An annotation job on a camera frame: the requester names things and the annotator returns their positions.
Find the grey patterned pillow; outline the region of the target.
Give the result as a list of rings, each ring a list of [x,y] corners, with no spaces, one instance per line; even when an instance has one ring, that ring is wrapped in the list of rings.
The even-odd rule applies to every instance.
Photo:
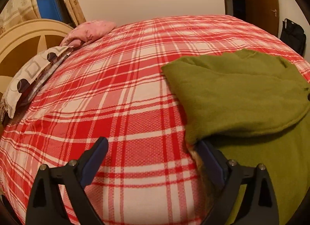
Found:
[[[22,94],[48,71],[59,57],[70,54],[71,52],[72,47],[52,47],[40,52],[26,62],[9,82],[1,98],[1,121],[4,120],[6,115],[9,118],[13,118],[17,103]]]

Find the red plaid bed sheet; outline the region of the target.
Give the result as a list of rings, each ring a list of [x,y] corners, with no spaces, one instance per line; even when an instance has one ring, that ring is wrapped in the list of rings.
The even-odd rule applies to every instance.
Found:
[[[65,165],[103,136],[109,151],[86,193],[105,224],[200,224],[185,114],[161,67],[243,48],[284,57],[309,78],[309,64],[281,40],[226,15],[127,24],[75,51],[1,136],[1,188],[20,221],[39,166]]]

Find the brown wooden door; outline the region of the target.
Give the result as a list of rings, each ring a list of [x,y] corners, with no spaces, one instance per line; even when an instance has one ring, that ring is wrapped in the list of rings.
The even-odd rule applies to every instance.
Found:
[[[278,0],[245,0],[245,21],[278,36]]]

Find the black folded stroller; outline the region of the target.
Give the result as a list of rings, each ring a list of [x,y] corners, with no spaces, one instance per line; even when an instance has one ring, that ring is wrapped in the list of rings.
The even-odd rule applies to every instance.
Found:
[[[292,48],[296,53],[304,56],[306,47],[306,34],[304,29],[290,19],[283,21],[280,40]]]

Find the left beige curtain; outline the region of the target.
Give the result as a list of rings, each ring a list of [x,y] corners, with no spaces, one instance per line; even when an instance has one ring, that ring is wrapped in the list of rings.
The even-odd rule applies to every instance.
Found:
[[[1,12],[1,34],[19,23],[41,19],[37,0],[9,0]]]

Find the pink floral pillow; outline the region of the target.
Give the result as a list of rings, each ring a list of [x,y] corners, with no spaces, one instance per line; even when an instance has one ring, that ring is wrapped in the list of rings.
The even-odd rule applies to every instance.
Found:
[[[111,21],[87,21],[70,31],[60,46],[72,48],[87,46],[109,34],[116,27],[116,23]]]

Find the green striped knit sweater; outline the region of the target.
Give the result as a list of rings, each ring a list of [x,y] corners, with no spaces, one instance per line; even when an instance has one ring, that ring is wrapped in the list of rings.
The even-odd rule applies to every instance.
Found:
[[[162,67],[183,106],[185,141],[205,138],[240,164],[267,166],[286,224],[309,189],[309,82],[287,59],[243,49]]]

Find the cream and brown headboard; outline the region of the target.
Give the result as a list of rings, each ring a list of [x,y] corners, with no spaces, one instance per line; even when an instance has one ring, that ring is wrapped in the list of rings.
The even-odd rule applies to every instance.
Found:
[[[38,53],[58,46],[73,27],[56,20],[20,23],[1,35],[1,94],[14,75]]]

